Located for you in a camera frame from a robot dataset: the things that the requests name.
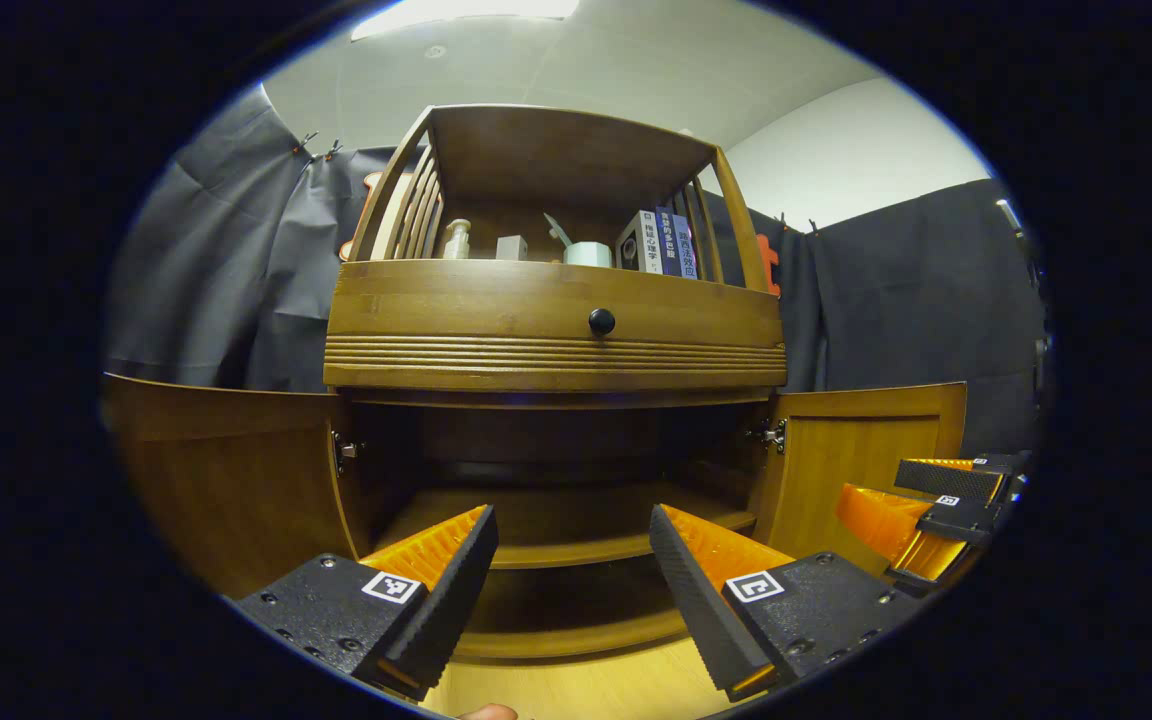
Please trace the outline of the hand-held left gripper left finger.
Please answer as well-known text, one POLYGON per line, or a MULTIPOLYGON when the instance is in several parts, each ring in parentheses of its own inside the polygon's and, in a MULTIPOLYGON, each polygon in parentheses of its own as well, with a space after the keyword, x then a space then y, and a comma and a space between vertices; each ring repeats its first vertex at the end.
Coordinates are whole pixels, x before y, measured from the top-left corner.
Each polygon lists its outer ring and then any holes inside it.
POLYGON ((479 505, 364 559, 320 553, 234 607, 302 655, 424 702, 465 632, 498 543, 494 506, 479 505))

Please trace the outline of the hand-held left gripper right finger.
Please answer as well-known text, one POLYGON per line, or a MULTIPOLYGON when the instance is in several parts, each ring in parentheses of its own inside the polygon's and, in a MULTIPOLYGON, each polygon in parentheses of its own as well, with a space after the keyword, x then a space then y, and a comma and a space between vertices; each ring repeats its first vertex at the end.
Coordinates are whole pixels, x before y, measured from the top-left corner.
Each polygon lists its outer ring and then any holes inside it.
POLYGON ((647 538, 710 679, 730 702, 836 669, 925 607, 835 552, 794 559, 666 503, 653 507, 647 538))

